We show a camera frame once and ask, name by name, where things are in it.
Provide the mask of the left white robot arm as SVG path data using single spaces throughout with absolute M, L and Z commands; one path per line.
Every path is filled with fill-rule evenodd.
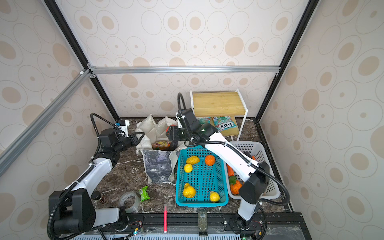
M 117 230 L 129 226 L 129 217 L 123 207 L 95 209 L 92 194 L 101 180 L 117 165 L 121 152 L 139 145 L 144 132 L 129 133 L 129 121 L 107 124 L 109 129 L 99 131 L 95 118 L 90 114 L 98 146 L 89 167 L 76 180 L 62 191 L 54 191 L 49 196 L 49 216 L 47 234 L 51 240 L 70 240 L 78 235 L 114 225 Z

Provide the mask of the dark cucumber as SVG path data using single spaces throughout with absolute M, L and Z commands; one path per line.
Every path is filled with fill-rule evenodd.
M 178 147 L 178 141 L 172 141 L 170 144 L 170 151 L 174 151 Z

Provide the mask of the orange tangerine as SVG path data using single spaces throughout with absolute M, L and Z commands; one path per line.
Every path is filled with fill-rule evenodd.
M 207 155 L 205 157 L 205 164 L 207 166 L 213 166 L 216 162 L 216 158 L 213 155 Z

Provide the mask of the orange pink snack bag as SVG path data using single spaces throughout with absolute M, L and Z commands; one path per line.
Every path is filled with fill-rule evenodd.
M 167 151 L 171 147 L 169 141 L 158 141 L 152 144 L 153 150 Z

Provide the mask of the cream canvas tote bag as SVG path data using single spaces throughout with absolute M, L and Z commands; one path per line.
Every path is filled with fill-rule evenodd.
M 178 147 L 174 151 L 153 150 L 152 144 L 158 141 L 169 141 L 166 130 L 171 125 L 178 125 L 177 121 L 165 117 L 156 122 L 152 115 L 139 122 L 135 132 L 144 132 L 145 136 L 137 146 L 137 154 L 142 154 L 145 173 L 149 184 L 162 184 L 175 180 L 174 168 L 180 150 L 186 146 L 178 141 Z

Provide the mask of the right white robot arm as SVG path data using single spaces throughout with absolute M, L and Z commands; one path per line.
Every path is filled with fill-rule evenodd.
M 242 153 L 230 144 L 226 138 L 211 124 L 200 124 L 192 109 L 187 109 L 182 93 L 178 93 L 178 126 L 170 126 L 166 135 L 171 141 L 188 142 L 187 147 L 202 146 L 220 157 L 228 164 L 244 182 L 240 188 L 241 203 L 238 217 L 250 221 L 259 203 L 265 202 L 276 206 L 284 206 L 290 202 L 290 194 L 284 184 L 270 174 L 267 163 L 259 164 L 256 160 Z M 281 202 L 261 197 L 269 181 L 276 182 L 285 195 Z

